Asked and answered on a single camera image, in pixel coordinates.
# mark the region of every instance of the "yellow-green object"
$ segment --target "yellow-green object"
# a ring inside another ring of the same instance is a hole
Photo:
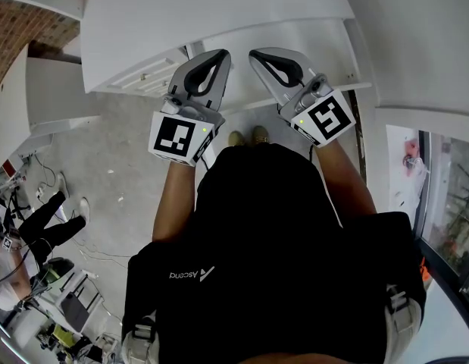
[[[75,344],[73,334],[70,331],[65,331],[59,325],[55,326],[54,333],[52,334],[59,340],[59,343],[66,348],[71,348]]]

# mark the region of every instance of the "gray floor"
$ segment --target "gray floor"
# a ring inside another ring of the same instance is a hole
[[[103,109],[99,121],[57,134],[50,150],[38,156],[41,161],[46,156],[47,166],[64,173],[71,194],[64,204],[68,216],[77,209],[81,197],[89,200],[90,224],[75,236],[77,243],[70,241],[58,247],[54,256],[67,257],[77,267],[98,275],[96,285],[113,316],[101,311],[95,331],[119,334],[120,324],[114,315],[121,318],[124,311],[128,258],[105,254],[131,256],[150,241],[168,162],[147,151],[152,112],[158,110],[160,102],[105,94],[98,95],[98,100]],[[276,106],[228,116],[213,142],[214,151],[219,153],[225,147],[231,130],[240,130],[250,139],[250,130],[258,124],[268,129],[273,143],[283,144],[308,157],[308,141],[278,118]],[[340,141],[358,168],[354,130],[341,136]],[[200,164],[198,182],[204,173],[204,166]],[[36,209],[40,202],[35,192],[41,180],[44,180],[42,167],[33,158],[26,190]],[[47,190],[44,200],[52,191]],[[145,284],[148,284],[147,271]]]

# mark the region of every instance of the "white shoe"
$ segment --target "white shoe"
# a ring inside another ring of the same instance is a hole
[[[66,178],[64,177],[64,174],[59,173],[56,177],[58,179],[59,191],[64,194],[66,199],[69,199],[69,191],[67,190]]]
[[[89,222],[91,221],[91,218],[89,217],[89,212],[89,202],[86,198],[83,197],[80,200],[80,216],[84,218],[86,224],[89,224]]]

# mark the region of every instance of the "white shirt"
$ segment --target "white shirt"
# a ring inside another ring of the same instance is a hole
[[[20,254],[22,257],[25,255],[27,250],[29,249],[28,246],[25,246],[20,250]],[[36,259],[32,254],[32,251],[29,252],[26,259],[23,262],[27,273],[29,274],[29,278],[36,275],[39,271],[37,270]],[[0,242],[0,279],[4,276],[10,274],[13,270],[15,270],[17,266],[14,263],[14,259],[10,252],[2,247],[2,242]],[[10,280],[14,276],[10,276],[8,279],[4,280],[0,283],[0,309],[10,312],[14,309],[14,306],[17,305],[20,301],[19,297],[15,293],[14,288],[12,287]]]

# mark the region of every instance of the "foot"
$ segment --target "foot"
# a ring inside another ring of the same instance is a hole
[[[227,144],[230,147],[244,146],[246,141],[242,133],[240,133],[238,130],[235,130],[230,133],[229,138],[227,139]]]
[[[66,199],[68,199],[69,198],[69,191],[67,190],[66,178],[64,177],[64,174],[59,173],[57,175],[57,179],[58,179],[58,189],[59,189],[59,191],[64,194],[64,197],[66,197]]]
[[[84,221],[86,222],[86,224],[89,224],[89,221],[91,220],[89,217],[89,212],[90,212],[89,202],[86,198],[83,197],[80,200],[80,216],[84,218]]]
[[[269,143],[270,135],[267,132],[266,128],[261,125],[257,125],[254,130],[252,130],[252,145],[256,146],[260,143]]]

